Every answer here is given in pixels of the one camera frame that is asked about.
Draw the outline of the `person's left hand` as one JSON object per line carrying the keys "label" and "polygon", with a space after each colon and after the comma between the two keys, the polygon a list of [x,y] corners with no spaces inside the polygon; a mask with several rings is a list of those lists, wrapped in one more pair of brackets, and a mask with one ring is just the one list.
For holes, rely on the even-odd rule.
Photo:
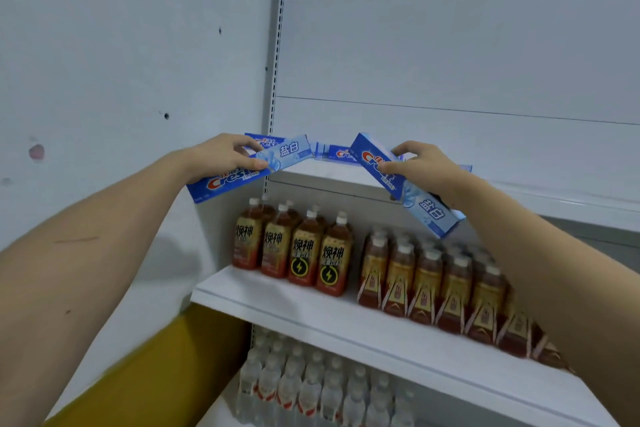
{"label": "person's left hand", "polygon": [[220,133],[195,146],[178,151],[182,183],[195,183],[203,178],[225,174],[237,168],[236,154],[256,155],[264,148],[258,142],[241,134]]}

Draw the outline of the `person's right hand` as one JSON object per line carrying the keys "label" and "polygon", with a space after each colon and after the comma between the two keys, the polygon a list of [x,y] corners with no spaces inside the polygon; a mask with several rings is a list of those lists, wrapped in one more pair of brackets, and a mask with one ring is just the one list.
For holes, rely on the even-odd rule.
{"label": "person's right hand", "polygon": [[417,174],[405,178],[418,188],[435,195],[449,208],[463,211],[466,190],[473,175],[458,167],[437,146],[415,140],[407,140],[392,150],[396,156],[405,153],[417,155]]}

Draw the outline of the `person's right forearm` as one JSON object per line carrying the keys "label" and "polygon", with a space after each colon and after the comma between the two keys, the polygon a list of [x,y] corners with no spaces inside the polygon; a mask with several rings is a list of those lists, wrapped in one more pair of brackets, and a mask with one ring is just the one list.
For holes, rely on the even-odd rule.
{"label": "person's right forearm", "polygon": [[548,334],[620,427],[640,427],[640,275],[457,167],[464,213]]}

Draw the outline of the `person's left forearm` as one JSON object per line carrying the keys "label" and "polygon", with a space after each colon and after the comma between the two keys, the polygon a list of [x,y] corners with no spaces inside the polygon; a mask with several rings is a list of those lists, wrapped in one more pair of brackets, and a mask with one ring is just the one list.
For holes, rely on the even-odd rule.
{"label": "person's left forearm", "polygon": [[193,170],[169,153],[0,252],[0,427],[42,425]]}

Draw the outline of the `slotted metal shelf upright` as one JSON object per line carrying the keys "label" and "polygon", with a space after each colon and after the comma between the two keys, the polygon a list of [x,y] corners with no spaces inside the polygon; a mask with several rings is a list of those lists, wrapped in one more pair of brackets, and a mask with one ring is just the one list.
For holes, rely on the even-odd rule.
{"label": "slotted metal shelf upright", "polygon": [[268,59],[266,63],[264,111],[262,114],[262,133],[264,135],[271,135],[275,118],[274,108],[282,33],[283,6],[283,0],[271,0],[269,6]]}

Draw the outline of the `row of yellow-label tea bottles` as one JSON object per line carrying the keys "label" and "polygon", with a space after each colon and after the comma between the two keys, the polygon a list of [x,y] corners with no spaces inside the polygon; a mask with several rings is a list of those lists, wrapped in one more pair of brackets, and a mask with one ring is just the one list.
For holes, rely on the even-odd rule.
{"label": "row of yellow-label tea bottles", "polygon": [[302,216],[292,205],[274,208],[265,197],[250,198],[236,220],[232,266],[342,296],[355,244],[348,213],[339,211],[329,223],[318,206]]}

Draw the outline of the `row of gold-red-label drink bottles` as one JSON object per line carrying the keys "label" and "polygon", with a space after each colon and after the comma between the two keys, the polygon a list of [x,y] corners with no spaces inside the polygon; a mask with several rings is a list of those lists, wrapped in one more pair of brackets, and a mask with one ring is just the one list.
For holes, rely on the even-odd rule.
{"label": "row of gold-red-label drink bottles", "polygon": [[482,247],[374,227],[364,240],[356,303],[574,373]]}

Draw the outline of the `white shelf board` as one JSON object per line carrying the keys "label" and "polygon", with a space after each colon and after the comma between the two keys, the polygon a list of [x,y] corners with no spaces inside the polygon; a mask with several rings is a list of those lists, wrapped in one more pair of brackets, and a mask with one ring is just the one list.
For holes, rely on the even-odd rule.
{"label": "white shelf board", "polygon": [[536,427],[619,427],[575,375],[232,266],[191,301]]}
{"label": "white shelf board", "polygon": [[[389,197],[386,188],[356,165],[307,160],[272,175],[271,181],[310,186],[323,190],[358,187],[368,192]],[[532,212],[560,220],[569,220],[611,229],[640,232],[640,199],[628,200],[586,194],[577,191],[552,190],[544,187],[517,185],[505,181],[489,180]]]}
{"label": "white shelf board", "polygon": [[255,427],[252,423],[242,424],[236,418],[238,387],[239,374],[237,373],[209,407],[196,427]]}

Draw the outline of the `group of clear water bottles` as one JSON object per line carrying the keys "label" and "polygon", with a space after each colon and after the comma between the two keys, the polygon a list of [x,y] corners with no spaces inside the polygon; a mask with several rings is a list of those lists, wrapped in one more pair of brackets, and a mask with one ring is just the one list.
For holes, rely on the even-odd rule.
{"label": "group of clear water bottles", "polygon": [[253,427],[419,427],[414,391],[391,375],[254,326],[234,415]]}

